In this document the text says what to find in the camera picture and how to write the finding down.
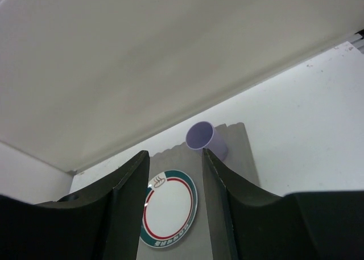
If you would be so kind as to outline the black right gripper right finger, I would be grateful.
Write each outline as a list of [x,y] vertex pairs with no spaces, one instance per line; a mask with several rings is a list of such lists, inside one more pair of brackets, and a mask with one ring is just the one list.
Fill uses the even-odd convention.
[[210,150],[202,173],[214,259],[362,259],[363,192],[283,197],[241,177]]

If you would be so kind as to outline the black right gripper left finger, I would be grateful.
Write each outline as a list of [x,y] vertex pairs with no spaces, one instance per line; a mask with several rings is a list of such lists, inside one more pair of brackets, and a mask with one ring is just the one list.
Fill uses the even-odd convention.
[[58,201],[1,196],[2,259],[135,259],[150,169],[141,151]]

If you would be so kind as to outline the grey cloth placemat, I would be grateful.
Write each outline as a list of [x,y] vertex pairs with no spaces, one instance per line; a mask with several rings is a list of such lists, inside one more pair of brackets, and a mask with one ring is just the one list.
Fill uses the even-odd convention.
[[[260,185],[253,153],[243,123],[216,127],[228,147],[224,163],[253,184]],[[166,170],[184,171],[194,181],[198,194],[198,208],[192,226],[176,244],[165,249],[154,249],[139,241],[137,259],[212,259],[210,234],[201,156],[185,143],[159,152],[150,158],[150,177]]]

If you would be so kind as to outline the white plate with green rim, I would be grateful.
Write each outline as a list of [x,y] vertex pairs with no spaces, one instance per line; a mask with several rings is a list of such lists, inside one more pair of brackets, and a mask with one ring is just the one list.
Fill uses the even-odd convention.
[[185,172],[168,170],[147,186],[140,239],[154,249],[178,243],[192,226],[198,208],[195,183]]

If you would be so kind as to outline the lilac plastic cup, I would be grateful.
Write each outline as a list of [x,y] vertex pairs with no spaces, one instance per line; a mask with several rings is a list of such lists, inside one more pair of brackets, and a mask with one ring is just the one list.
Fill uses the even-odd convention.
[[212,151],[221,161],[224,161],[228,155],[225,140],[217,129],[207,121],[198,122],[191,126],[186,134],[185,142],[191,150],[200,155],[204,148]]

